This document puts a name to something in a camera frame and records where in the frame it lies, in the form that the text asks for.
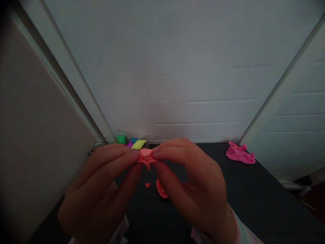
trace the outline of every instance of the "finger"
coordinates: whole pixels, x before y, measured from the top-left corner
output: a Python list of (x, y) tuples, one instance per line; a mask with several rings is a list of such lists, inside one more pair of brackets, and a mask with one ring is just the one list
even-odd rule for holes
[(188, 138), (179, 137), (175, 139), (171, 139), (161, 143), (159, 146), (155, 147), (153, 151), (159, 151), (163, 147), (174, 146), (174, 147), (189, 147), (190, 145), (194, 144)]
[(115, 193), (109, 206), (109, 211), (120, 212), (122, 216), (125, 215), (129, 202), (139, 184), (142, 167), (143, 164), (135, 164), (131, 168), (130, 172), (124, 178), (123, 183)]
[(200, 155), (193, 148), (188, 147), (164, 147), (154, 152), (152, 157), (157, 160), (170, 160), (183, 164), (191, 179), (202, 179), (206, 175), (206, 167), (202, 164)]
[(97, 147), (95, 149), (95, 151), (102, 152), (102, 151), (107, 151), (107, 150), (111, 150), (111, 149), (119, 148), (119, 147), (126, 147), (126, 146), (124, 144), (112, 143), (112, 144), (108, 144), (108, 145), (104, 145), (104, 146)]
[(78, 200), (84, 202), (84, 208), (90, 210), (98, 204), (111, 182), (139, 158), (140, 152), (133, 150), (133, 153), (125, 154), (101, 167), (81, 188), (76, 190)]
[(190, 221), (190, 214), (193, 215), (196, 209), (194, 200), (186, 193), (183, 184), (164, 162), (154, 162), (153, 167), (157, 171), (160, 184), (176, 209)]
[(85, 168), (78, 175), (77, 179), (69, 187), (67, 193), (82, 187), (103, 165), (127, 154), (133, 153), (134, 150), (124, 145), (112, 149), (102, 150), (94, 153)]

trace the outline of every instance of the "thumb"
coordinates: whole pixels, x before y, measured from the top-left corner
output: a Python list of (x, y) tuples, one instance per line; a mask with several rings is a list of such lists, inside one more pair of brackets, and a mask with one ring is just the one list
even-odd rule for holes
[(173, 202), (177, 210), (185, 218), (188, 218), (189, 214), (195, 207), (195, 203), (187, 194), (184, 185), (164, 162), (156, 161), (153, 163), (153, 167), (156, 169), (159, 182), (170, 200)]

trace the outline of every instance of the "dark table surface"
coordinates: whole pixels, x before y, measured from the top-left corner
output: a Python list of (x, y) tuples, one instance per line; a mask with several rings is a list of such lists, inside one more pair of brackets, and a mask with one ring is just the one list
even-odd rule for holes
[[(199, 143), (220, 165), (227, 183), (228, 203), (241, 221), (264, 243), (325, 243), (325, 226), (306, 210), (259, 162), (247, 165), (226, 157), (228, 143)], [(167, 162), (182, 182), (182, 165)], [(120, 185), (126, 172), (116, 179)], [(129, 204), (129, 243), (195, 243), (191, 225), (162, 199), (156, 188), (157, 173), (143, 167), (140, 184)], [(146, 189), (145, 183), (152, 186)], [(52, 210), (28, 243), (68, 243), (56, 215), (62, 201)]]

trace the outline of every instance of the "play dough star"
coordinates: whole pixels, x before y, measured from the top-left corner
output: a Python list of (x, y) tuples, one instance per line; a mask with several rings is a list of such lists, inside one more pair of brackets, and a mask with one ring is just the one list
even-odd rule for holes
[(151, 163), (156, 162), (157, 160), (153, 159), (151, 156), (152, 149), (141, 149), (140, 150), (140, 159), (138, 163), (144, 163), (148, 170), (151, 168)]

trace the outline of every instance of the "white door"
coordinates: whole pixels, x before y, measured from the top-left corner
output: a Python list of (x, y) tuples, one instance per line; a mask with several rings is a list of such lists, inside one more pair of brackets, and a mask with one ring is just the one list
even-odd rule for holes
[(115, 134), (238, 140), (320, 1), (44, 1)]

